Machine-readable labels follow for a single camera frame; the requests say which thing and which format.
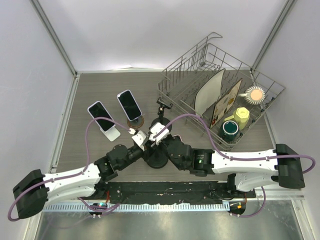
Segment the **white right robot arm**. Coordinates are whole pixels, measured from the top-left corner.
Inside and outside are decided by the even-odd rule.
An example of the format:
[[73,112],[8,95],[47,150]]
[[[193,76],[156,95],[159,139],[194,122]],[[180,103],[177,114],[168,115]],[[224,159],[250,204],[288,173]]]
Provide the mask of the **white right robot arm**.
[[305,187],[300,157],[286,144],[258,152],[224,152],[193,148],[171,135],[161,141],[168,159],[180,171],[197,177],[227,173],[226,193],[233,198],[257,187],[278,183],[282,188]]

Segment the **phone with pink case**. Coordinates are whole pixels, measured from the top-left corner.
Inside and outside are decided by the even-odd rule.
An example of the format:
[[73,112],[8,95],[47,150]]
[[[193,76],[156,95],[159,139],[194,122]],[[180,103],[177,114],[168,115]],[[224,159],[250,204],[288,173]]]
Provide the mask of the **phone with pink case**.
[[180,140],[182,139],[182,137],[180,135],[173,135],[174,138],[179,138]]

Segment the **black round-base phone stand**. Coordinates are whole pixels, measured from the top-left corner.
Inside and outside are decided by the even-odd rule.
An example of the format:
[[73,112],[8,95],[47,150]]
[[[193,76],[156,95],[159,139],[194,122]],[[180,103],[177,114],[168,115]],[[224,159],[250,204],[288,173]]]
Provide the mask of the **black round-base phone stand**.
[[173,104],[166,104],[161,97],[157,99],[156,103],[159,105],[157,112],[158,117],[151,122],[149,129],[151,129],[156,123],[166,126],[170,122],[168,118],[164,117],[164,113],[165,109],[171,110]]

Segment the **black clamp phone stand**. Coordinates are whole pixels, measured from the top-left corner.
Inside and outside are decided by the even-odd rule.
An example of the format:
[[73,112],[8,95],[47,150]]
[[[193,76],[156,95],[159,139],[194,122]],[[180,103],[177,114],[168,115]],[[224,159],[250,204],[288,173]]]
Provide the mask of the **black clamp phone stand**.
[[161,169],[168,163],[168,156],[163,153],[152,153],[146,163],[154,169]]

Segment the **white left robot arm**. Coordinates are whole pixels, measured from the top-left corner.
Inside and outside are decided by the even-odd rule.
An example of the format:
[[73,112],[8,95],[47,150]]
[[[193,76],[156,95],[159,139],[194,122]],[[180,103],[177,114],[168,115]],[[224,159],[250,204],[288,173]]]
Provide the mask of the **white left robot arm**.
[[153,152],[151,144],[134,144],[130,148],[118,144],[104,157],[84,168],[53,174],[32,170],[13,188],[14,202],[10,210],[16,208],[18,221],[63,200],[91,196],[100,200],[106,195],[106,182],[116,178],[119,171],[138,159],[147,160]]

